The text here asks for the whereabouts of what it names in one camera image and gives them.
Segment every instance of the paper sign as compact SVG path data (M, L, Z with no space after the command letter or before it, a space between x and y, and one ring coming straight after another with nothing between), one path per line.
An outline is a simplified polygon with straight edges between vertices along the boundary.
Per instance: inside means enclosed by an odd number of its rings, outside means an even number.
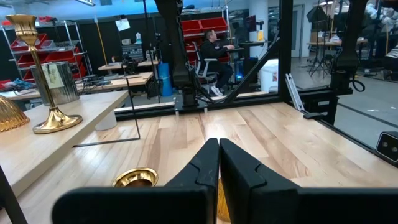
M42 69L50 89L64 87L57 65L42 65Z
M122 19L122 20L116 21L115 23L116 23L116 26L118 27L119 32L130 28L130 23L127 19Z

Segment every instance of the man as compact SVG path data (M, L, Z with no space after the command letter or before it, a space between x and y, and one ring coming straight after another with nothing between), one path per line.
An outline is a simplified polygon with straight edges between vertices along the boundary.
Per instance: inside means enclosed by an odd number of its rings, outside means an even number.
M387 80L391 77L391 80L398 80L398 45L384 57L383 64L383 78Z
M203 68L205 67L206 63L203 61L204 59L208 58L215 58L218 59L223 56L228 49L234 49L235 46L233 45L226 45L220 47L219 45L215 44L217 40L217 35L213 30L208 30L205 32L205 41L202 43L200 47L200 53L202 57L202 65ZM217 72L218 79L216 86L211 87L213 93L218 96L222 96L222 92L220 92L220 88L228 83L228 80L231 78L233 69L231 66L221 63L221 62L210 62L208 67L209 72Z

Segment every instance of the white bucket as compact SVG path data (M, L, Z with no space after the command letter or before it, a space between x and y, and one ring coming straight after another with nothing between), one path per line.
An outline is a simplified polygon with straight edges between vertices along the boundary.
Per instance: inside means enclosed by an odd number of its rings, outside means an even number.
M269 60L260 70L261 91L278 91L278 59Z
M112 110L101 122L95 126L95 129L97 131L105 131L115 127L116 125L116 117L114 115L114 111Z

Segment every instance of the brass bowl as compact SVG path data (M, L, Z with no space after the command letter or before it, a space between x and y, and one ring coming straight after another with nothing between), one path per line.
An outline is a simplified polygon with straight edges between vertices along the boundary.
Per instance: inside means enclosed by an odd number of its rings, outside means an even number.
M158 176L151 168L135 168L122 173L112 183L112 187L153 187Z

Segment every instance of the black jacket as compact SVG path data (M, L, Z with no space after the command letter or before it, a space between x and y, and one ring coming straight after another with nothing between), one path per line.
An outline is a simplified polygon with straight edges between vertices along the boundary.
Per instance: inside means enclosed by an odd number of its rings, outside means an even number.
M216 49L216 45L211 43L210 41L206 40L202 43L200 47L200 54L201 54L201 68L205 69L206 62L204 59L206 58L220 58L226 53L227 48L220 46ZM221 70L222 63L220 62L210 62L209 63L209 72L219 72Z

